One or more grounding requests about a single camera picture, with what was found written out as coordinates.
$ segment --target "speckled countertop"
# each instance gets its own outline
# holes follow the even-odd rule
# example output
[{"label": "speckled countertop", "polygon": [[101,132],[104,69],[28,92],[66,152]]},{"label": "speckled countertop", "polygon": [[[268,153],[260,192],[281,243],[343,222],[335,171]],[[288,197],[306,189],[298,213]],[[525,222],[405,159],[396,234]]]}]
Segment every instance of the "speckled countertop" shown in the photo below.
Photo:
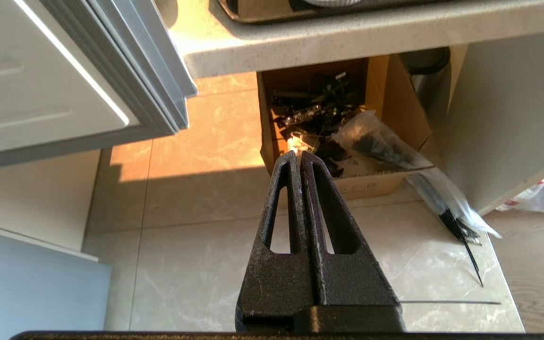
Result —
[{"label": "speckled countertop", "polygon": [[194,78],[544,32],[544,0],[454,0],[268,25],[231,21],[217,0],[157,0]]}]

